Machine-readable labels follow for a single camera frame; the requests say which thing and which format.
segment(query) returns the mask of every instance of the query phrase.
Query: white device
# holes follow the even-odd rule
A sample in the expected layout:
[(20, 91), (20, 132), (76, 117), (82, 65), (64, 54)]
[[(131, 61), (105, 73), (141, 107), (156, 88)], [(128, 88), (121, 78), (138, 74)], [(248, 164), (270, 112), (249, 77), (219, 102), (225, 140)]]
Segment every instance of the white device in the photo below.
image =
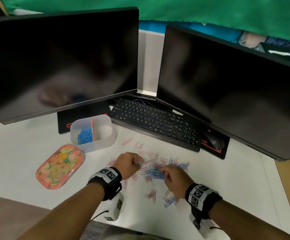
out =
[(99, 218), (105, 218), (107, 221), (114, 222), (119, 218), (119, 214), (121, 212), (121, 208), (124, 202), (124, 196), (122, 193), (118, 193), (112, 200), (102, 201), (95, 211), (92, 219), (97, 216), (96, 220), (99, 220)]
[(204, 239), (207, 239), (212, 233), (212, 229), (210, 229), (210, 227), (216, 227), (215, 223), (211, 219), (201, 219), (200, 224), (198, 224), (192, 213), (189, 214), (189, 219)]

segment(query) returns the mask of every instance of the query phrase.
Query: desk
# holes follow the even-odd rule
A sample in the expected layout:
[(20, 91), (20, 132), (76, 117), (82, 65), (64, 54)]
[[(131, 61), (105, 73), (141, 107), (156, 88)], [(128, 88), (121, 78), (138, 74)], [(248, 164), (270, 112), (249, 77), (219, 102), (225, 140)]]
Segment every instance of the desk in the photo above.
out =
[[(134, 145), (139, 141), (144, 142), (143, 150), (158, 151), (159, 157), (179, 157), (180, 162), (190, 162), (188, 173), (193, 180), (290, 234), (290, 206), (273, 159), (232, 139), (225, 160), (221, 160), (204, 150), (195, 153), (117, 125), (114, 129), (118, 136), (112, 147), (87, 153), (83, 165), (61, 189), (47, 190), (36, 180), (35, 172), (60, 146), (70, 143), (69, 133), (58, 134), (56, 113), (0, 124), (0, 197), (52, 209), (84, 187), (111, 157), (137, 152)], [(133, 140), (122, 147), (121, 143), (130, 137)], [(129, 179), (127, 190), (122, 190), (124, 204), (113, 225), (173, 240), (203, 239), (189, 222), (190, 206), (184, 200), (164, 208), (164, 182), (155, 179), (147, 184), (140, 173), (137, 175), (138, 181), (130, 185)], [(157, 190), (155, 204), (145, 198), (151, 189)], [(215, 231), (211, 239), (229, 238), (222, 231)]]

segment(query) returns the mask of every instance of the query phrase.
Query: green fabric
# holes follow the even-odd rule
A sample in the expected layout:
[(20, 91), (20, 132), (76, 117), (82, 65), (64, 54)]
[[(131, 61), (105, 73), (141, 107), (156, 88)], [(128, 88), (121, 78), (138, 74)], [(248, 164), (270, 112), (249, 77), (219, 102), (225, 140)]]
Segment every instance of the green fabric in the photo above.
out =
[(212, 23), (290, 40), (290, 0), (1, 0), (14, 9), (53, 13), (139, 8), (140, 20)]

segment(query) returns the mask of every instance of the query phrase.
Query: black mouse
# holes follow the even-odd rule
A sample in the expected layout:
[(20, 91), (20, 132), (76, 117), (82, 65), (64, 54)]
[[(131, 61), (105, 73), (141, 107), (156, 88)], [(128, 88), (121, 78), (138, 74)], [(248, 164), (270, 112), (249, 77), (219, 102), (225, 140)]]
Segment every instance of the black mouse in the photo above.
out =
[(223, 149), (223, 147), (225, 146), (223, 139), (213, 135), (211, 132), (204, 131), (204, 135), (207, 137), (207, 139), (211, 142), (216, 150)]

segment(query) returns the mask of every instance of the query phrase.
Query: black monitor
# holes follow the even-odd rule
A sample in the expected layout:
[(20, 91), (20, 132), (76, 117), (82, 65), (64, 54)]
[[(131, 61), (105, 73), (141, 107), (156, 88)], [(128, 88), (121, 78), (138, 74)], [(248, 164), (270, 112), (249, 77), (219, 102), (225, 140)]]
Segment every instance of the black monitor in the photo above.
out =
[(136, 92), (138, 22), (136, 7), (0, 17), (0, 122)]
[(290, 62), (169, 25), (157, 100), (277, 160), (290, 159)]

